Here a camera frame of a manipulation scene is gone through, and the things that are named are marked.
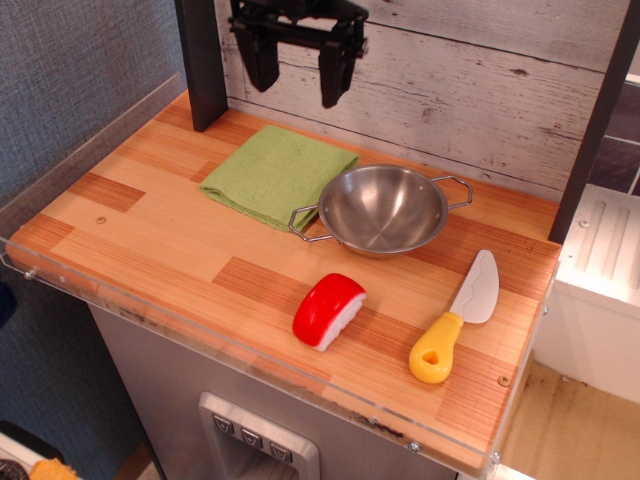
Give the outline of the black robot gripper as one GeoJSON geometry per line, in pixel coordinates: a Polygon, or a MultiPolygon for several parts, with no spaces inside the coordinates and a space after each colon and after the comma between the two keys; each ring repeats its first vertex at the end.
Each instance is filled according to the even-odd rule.
{"type": "Polygon", "coordinates": [[[320,49],[322,105],[332,108],[350,89],[356,59],[365,53],[368,16],[351,1],[233,1],[229,22],[259,92],[279,77],[279,43],[320,49]]]}

